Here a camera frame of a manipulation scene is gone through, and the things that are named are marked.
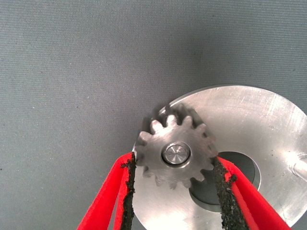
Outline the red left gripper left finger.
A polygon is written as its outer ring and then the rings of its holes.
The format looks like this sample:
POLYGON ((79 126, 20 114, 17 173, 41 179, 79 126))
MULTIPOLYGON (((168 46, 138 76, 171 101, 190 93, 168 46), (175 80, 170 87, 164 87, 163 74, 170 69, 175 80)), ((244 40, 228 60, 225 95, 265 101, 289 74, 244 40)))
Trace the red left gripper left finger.
POLYGON ((126 153, 115 161, 77 229, 107 230, 114 210, 113 229, 132 228, 135 170, 134 152, 126 153))

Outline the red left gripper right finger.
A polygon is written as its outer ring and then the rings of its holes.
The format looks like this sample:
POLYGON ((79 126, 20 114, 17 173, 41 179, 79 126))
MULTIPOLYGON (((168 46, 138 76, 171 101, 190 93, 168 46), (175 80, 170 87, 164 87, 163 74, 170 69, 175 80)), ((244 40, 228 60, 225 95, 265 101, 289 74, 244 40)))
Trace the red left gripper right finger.
POLYGON ((212 159, 224 230, 289 230, 290 227, 232 162, 212 159))

